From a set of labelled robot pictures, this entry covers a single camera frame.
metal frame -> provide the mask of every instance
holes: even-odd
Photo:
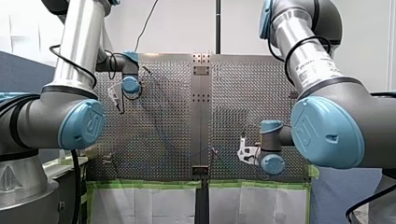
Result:
[[[184,152],[188,152],[190,156],[185,158],[188,161],[183,161],[183,163],[178,163],[178,160],[180,160],[181,157],[177,157],[174,160],[175,164],[167,164],[169,166],[176,166],[178,175],[166,173],[161,170],[161,166],[158,166],[157,169],[153,170],[141,169],[138,171],[140,172],[139,174],[146,175],[141,176],[132,174],[133,179],[159,181],[200,180],[202,185],[196,191],[195,223],[197,224],[209,222],[208,179],[210,178],[265,179],[283,182],[309,181],[307,166],[305,165],[304,159],[291,147],[283,148],[287,155],[290,154],[290,156],[286,158],[287,162],[290,164],[295,163],[295,165],[289,165],[288,167],[289,169],[295,169],[298,167],[298,169],[295,172],[288,172],[287,170],[285,175],[279,177],[270,177],[264,174],[260,167],[252,167],[238,161],[236,152],[239,149],[239,146],[234,147],[233,145],[228,146],[231,149],[230,151],[224,152],[226,154],[229,153],[229,157],[224,158],[224,160],[228,160],[227,162],[231,163],[236,162],[234,169],[237,171],[240,170],[242,173],[244,172],[244,175],[241,175],[242,173],[237,175],[227,175],[227,172],[224,170],[216,170],[219,168],[216,164],[219,160],[217,159],[218,155],[214,154],[214,145],[216,144],[216,134],[218,134],[218,130],[216,130],[218,126],[216,125],[217,122],[220,122],[221,120],[218,120],[219,117],[217,116],[216,111],[214,111],[214,108],[220,107],[220,109],[222,109],[222,107],[219,106],[219,102],[222,100],[226,100],[226,102],[223,102],[224,104],[220,105],[226,105],[226,107],[228,106],[230,108],[244,106],[246,110],[251,110],[252,104],[252,99],[250,98],[227,98],[228,93],[221,95],[221,90],[219,90],[219,88],[225,88],[227,91],[231,91],[234,88],[234,80],[229,78],[240,78],[240,76],[246,76],[243,77],[243,79],[248,81],[248,83],[254,86],[254,88],[259,89],[259,87],[263,87],[264,89],[268,89],[273,87],[269,91],[264,91],[267,95],[263,95],[262,98],[254,101],[260,104],[258,109],[264,108],[264,110],[258,111],[257,108],[253,108],[254,111],[252,112],[252,115],[254,115],[254,118],[251,118],[251,122],[254,122],[255,126],[251,126],[247,130],[247,144],[251,146],[252,143],[259,140],[259,125],[261,119],[283,119],[288,122],[287,119],[289,118],[291,107],[294,103],[294,100],[290,98],[293,87],[290,86],[284,78],[282,64],[278,63],[271,57],[266,56],[224,56],[208,54],[141,54],[139,55],[139,61],[141,67],[146,66],[153,72],[153,77],[149,77],[145,69],[140,69],[139,79],[143,82],[144,90],[146,90],[146,92],[144,91],[139,102],[128,102],[125,107],[126,114],[124,115],[119,115],[119,112],[113,103],[107,98],[106,92],[106,88],[113,85],[116,81],[120,81],[120,74],[116,76],[114,81],[108,80],[107,73],[103,73],[99,76],[97,90],[107,111],[107,128],[105,129],[104,136],[99,141],[99,157],[92,162],[92,165],[89,168],[88,178],[91,178],[91,180],[95,180],[95,178],[97,179],[98,176],[100,177],[99,179],[130,178],[131,173],[128,174],[128,172],[131,172],[132,168],[115,169],[114,167],[117,166],[117,162],[122,160],[134,161],[134,156],[139,158],[139,160],[146,159],[145,156],[140,155],[141,153],[150,153],[149,155],[153,159],[153,161],[150,162],[158,161],[161,158],[163,155],[163,149],[161,147],[163,147],[163,145],[159,144],[158,141],[155,142],[156,140],[152,140],[154,141],[151,142],[152,148],[145,149],[149,150],[149,152],[142,151],[136,147],[127,147],[124,144],[127,144],[127,142],[130,144],[130,138],[132,136],[137,136],[132,133],[136,132],[136,126],[138,125],[144,124],[142,127],[139,127],[139,132],[144,134],[140,134],[140,137],[152,137],[149,132],[154,132],[152,128],[153,124],[145,123],[145,120],[149,119],[146,118],[145,115],[147,111],[140,110],[138,107],[143,104],[157,104],[152,102],[152,98],[150,98],[152,95],[149,92],[149,79],[167,77],[168,79],[159,80],[159,82],[163,83],[158,83],[159,85],[163,84],[164,88],[168,88],[167,90],[163,90],[162,94],[166,95],[168,93],[173,93],[169,88],[180,89],[181,85],[183,90],[175,90],[177,95],[172,96],[170,103],[175,103],[175,105],[179,106],[177,110],[181,111],[180,118],[189,119],[188,123],[183,124],[184,126],[182,127],[184,127],[185,130],[183,130],[182,133],[179,133],[181,130],[172,129],[170,127],[167,128],[172,129],[169,132],[173,133],[172,137],[175,137],[175,139],[173,139],[175,142],[178,141],[180,135],[183,134],[185,138],[188,138],[188,141],[190,141],[188,143],[190,148],[184,148],[183,150]],[[241,100],[246,100],[246,103],[240,103],[239,101]],[[172,113],[165,113],[162,114],[162,116],[164,117],[163,119],[166,119],[168,122],[178,123],[178,119],[180,119],[178,117],[172,117]],[[235,121],[235,117],[233,117],[232,114],[227,113],[226,117],[223,119],[228,119],[229,122]],[[127,132],[120,134],[120,129],[122,129],[122,127],[126,128]],[[235,142],[238,145],[238,134],[240,131],[241,130],[238,128],[233,130],[233,133],[231,134],[236,133],[236,137],[232,135],[225,137],[220,136],[220,138],[224,138],[226,143]],[[132,140],[133,144],[139,144],[138,139]],[[117,175],[115,173],[117,170],[119,170],[121,175]],[[101,172],[105,172],[107,175],[95,175],[95,173]]]

green tape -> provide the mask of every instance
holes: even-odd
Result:
[[[306,208],[305,208],[306,224],[311,223],[311,192],[312,192],[312,186],[309,185],[309,188],[306,189]]]
[[[253,187],[263,189],[309,189],[310,183],[280,183],[274,181],[254,180],[210,180],[209,187],[213,189]]]
[[[199,181],[158,182],[140,180],[112,180],[88,182],[88,189],[198,189]]]
[[[320,174],[320,171],[319,171],[319,169],[316,166],[314,166],[314,165],[309,165],[308,166],[308,175],[310,177],[314,177],[315,179],[319,179],[319,174]]]

metal pole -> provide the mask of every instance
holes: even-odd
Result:
[[[221,0],[216,0],[216,54],[221,54]]]

metal bracket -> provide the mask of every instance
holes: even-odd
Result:
[[[194,66],[194,74],[197,76],[209,76],[209,66]]]
[[[192,166],[192,175],[209,175],[209,166]]]

perforated metal panel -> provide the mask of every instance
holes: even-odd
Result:
[[[196,57],[140,55],[140,66],[152,75],[140,69],[143,94],[125,101],[124,115],[107,97],[120,74],[114,80],[97,74],[106,127],[89,179],[191,180],[197,164],[210,165],[214,179],[269,178],[260,167],[238,160],[236,152],[243,131],[248,146],[260,141],[263,119],[289,122],[292,87],[283,65],[270,57],[213,55],[205,62],[209,74],[199,75],[193,73]],[[292,147],[283,149],[286,171],[272,179],[305,181],[304,159]],[[207,156],[208,151],[217,153]]]
[[[271,57],[217,55],[211,63],[211,178],[304,181],[307,166],[294,147],[282,148],[286,171],[277,177],[242,163],[236,155],[242,132],[246,132],[247,146],[260,142],[263,119],[290,123],[293,87],[285,78],[283,64]]]
[[[98,141],[90,179],[191,179],[191,56],[140,55],[143,93],[125,100],[125,114],[107,97],[120,81],[97,74],[96,92],[106,110],[106,127]]]

